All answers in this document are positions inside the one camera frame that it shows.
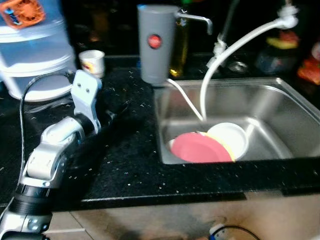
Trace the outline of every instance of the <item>paper cup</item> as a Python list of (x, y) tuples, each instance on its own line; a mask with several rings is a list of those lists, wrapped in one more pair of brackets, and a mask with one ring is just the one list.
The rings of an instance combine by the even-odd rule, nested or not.
[(79, 53), (81, 67), (86, 72), (97, 78), (102, 78), (105, 74), (105, 53), (99, 50), (88, 50)]

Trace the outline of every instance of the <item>black countertop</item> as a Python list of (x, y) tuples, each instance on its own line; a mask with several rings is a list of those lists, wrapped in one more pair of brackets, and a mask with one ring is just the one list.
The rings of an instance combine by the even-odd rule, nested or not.
[[(193, 77), (201, 79), (202, 71), (197, 72)], [(320, 158), (165, 165), (156, 143), (153, 89), (129, 67), (109, 71), (103, 85), (110, 102), (131, 104), (106, 134), (95, 139), (95, 148), (82, 154), (88, 164), (68, 171), (56, 211), (242, 199), (245, 192), (256, 191), (320, 190)], [(316, 93), (303, 93), (320, 104), (314, 97), (319, 88), (315, 89)], [(19, 173), (18, 105), (0, 91), (0, 210), (10, 201)], [(26, 114), (26, 156), (46, 127), (72, 114), (72, 105)]]

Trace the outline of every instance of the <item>white cable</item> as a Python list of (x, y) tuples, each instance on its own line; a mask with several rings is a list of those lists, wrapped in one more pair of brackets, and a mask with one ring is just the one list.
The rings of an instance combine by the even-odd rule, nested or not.
[(193, 103), (191, 102), (191, 100), (188, 98), (187, 94), (185, 93), (185, 91), (181, 88), (181, 86), (176, 83), (175, 81), (173, 81), (172, 79), (168, 78), (166, 80), (168, 83), (172, 84), (173, 86), (175, 86), (179, 92), (181, 93), (182, 97), (184, 98), (184, 100), (186, 101), (186, 103), (190, 106), (190, 108), (193, 110), (194, 114), (200, 119), (200, 121), (203, 121), (203, 117), (201, 116), (201, 114), (199, 113), (199, 111), (196, 109), (196, 107), (193, 105)]
[(221, 53), (215, 61), (211, 64), (210, 68), (207, 70), (203, 82), (201, 84), (201, 90), (200, 90), (200, 110), (202, 115), (202, 121), (205, 121), (207, 119), (207, 113), (206, 113), (206, 93), (208, 84), (210, 82), (210, 79), (214, 72), (217, 70), (219, 65), (223, 63), (227, 57), (229, 57), (231, 54), (233, 54), (236, 50), (241, 48), (243, 45), (245, 45), (250, 40), (254, 39), (255, 37), (259, 36), (260, 34), (263, 34), (264, 32), (279, 28), (283, 26), (283, 21), (281, 19), (276, 19), (274, 21), (268, 22), (260, 27), (257, 27), (256, 29), (249, 32), (247, 35), (240, 38), (238, 41), (236, 41), (234, 44), (232, 44), (229, 48), (227, 48), (223, 53)]

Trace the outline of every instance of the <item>gray water filter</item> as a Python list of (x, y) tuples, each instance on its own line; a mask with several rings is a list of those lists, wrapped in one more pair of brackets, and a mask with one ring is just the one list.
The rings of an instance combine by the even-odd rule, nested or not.
[(179, 10), (173, 5), (138, 5), (141, 78), (161, 86), (168, 78)]

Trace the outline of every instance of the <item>red logo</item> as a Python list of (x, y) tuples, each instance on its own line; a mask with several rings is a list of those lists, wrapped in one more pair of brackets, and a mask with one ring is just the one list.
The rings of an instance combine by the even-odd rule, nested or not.
[(157, 34), (152, 34), (148, 37), (148, 44), (153, 49), (158, 49), (162, 44), (162, 39)]

